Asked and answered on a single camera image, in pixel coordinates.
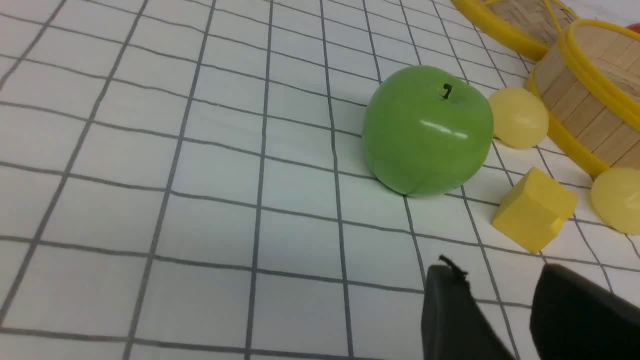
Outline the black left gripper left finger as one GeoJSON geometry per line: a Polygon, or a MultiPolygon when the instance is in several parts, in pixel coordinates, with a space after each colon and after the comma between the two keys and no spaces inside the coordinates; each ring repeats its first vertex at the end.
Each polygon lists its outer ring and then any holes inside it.
{"type": "Polygon", "coordinates": [[[421,319],[425,360],[512,360],[473,298],[467,272],[450,258],[426,273],[421,319]]]}

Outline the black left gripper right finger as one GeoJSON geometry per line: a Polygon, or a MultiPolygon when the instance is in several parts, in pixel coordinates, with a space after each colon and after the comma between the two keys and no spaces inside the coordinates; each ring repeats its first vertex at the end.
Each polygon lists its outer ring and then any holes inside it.
{"type": "Polygon", "coordinates": [[[560,264],[542,267],[530,332],[542,360],[637,360],[638,306],[560,264]]]}

